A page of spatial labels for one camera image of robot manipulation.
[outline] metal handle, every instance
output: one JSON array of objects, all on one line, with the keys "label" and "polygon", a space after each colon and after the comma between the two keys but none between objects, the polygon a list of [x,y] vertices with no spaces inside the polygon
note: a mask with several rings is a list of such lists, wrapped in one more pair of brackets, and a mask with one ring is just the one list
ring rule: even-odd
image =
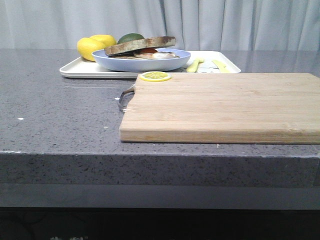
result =
[{"label": "metal handle", "polygon": [[122,111],[122,112],[126,112],[127,110],[127,106],[125,106],[123,104],[123,101],[124,101],[124,98],[125,96],[130,96],[132,94],[135,94],[135,89],[136,89],[136,85],[133,84],[130,88],[128,88],[127,90],[124,90],[122,93],[121,93],[121,96],[118,100],[118,107],[119,107],[119,110]]}]

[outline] toast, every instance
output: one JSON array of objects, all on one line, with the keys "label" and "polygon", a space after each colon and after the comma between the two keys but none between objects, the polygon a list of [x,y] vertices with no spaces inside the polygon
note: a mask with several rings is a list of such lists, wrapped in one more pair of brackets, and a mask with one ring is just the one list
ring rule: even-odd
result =
[{"label": "toast", "polygon": [[125,54],[139,49],[165,48],[174,45],[176,45],[176,38],[174,36],[155,36],[108,46],[104,49],[104,52],[107,56],[112,56]]}]

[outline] wooden cutting board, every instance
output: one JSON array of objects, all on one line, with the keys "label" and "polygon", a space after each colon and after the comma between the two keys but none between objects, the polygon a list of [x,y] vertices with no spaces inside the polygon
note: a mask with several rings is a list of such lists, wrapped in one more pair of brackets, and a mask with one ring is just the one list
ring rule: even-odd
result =
[{"label": "wooden cutting board", "polygon": [[320,78],[309,73],[137,77],[122,141],[320,144]]}]

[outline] white tray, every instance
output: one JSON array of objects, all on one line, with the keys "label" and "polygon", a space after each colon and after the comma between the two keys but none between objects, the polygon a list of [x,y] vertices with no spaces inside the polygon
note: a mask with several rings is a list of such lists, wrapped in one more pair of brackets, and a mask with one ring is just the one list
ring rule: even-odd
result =
[{"label": "white tray", "polygon": [[[240,73],[241,70],[219,51],[188,51],[191,53],[185,66],[172,70],[173,73],[186,73],[186,68],[196,57],[204,58],[204,62],[198,67],[197,73],[220,73],[212,60],[219,60],[226,64],[231,73]],[[139,72],[112,71],[100,66],[94,61],[87,61],[82,57],[69,62],[60,68],[62,76],[67,78],[91,78],[91,79],[135,79]]]}]

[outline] white curtain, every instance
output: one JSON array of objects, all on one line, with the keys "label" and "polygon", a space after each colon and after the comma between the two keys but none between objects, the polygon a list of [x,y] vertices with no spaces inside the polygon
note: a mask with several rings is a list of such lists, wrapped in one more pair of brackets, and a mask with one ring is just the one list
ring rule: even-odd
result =
[{"label": "white curtain", "polygon": [[184,50],[319,51],[320,0],[0,0],[0,32],[9,49],[140,33]]}]

